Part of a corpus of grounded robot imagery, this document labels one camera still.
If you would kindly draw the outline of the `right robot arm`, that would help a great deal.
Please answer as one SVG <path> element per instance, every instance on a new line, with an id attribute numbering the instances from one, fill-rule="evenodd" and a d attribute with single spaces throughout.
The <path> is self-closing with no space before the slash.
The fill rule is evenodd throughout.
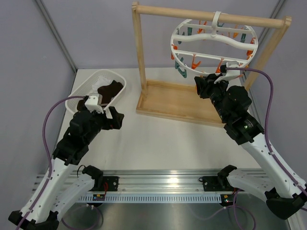
<path id="1" fill-rule="evenodd" d="M 218 185 L 224 190 L 231 187 L 244 190 L 266 203 L 280 219 L 288 219 L 307 202 L 307 183 L 282 159 L 277 150 L 265 139 L 264 128 L 248 112 L 251 99 L 243 86 L 229 86 L 218 76 L 194 78 L 197 94 L 209 99 L 224 124 L 227 135 L 247 151 L 269 178 L 265 182 L 244 173 L 233 165 L 218 173 Z"/>

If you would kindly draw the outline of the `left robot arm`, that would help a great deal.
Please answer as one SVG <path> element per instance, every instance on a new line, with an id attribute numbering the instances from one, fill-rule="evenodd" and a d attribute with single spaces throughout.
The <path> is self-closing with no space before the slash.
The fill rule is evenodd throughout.
<path id="1" fill-rule="evenodd" d="M 21 210 L 9 215 L 8 220 L 17 229 L 55 230 L 64 214 L 81 195 L 90 190 L 107 188 L 103 171 L 89 165 L 73 185 L 60 193 L 66 179 L 78 167 L 98 133 L 101 130 L 121 129 L 124 115 L 118 113 L 113 106 L 109 110 L 111 118 L 87 109 L 73 115 L 67 131 L 52 154 L 51 165 L 39 187 Z"/>

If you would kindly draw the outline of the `white round clip hanger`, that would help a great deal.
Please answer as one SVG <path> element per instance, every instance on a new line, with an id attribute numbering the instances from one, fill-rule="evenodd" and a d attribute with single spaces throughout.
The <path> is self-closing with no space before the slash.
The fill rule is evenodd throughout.
<path id="1" fill-rule="evenodd" d="M 171 59 L 183 78 L 226 75 L 223 67 L 247 68 L 258 50 L 255 30 L 248 25 L 186 19 L 171 34 Z"/>

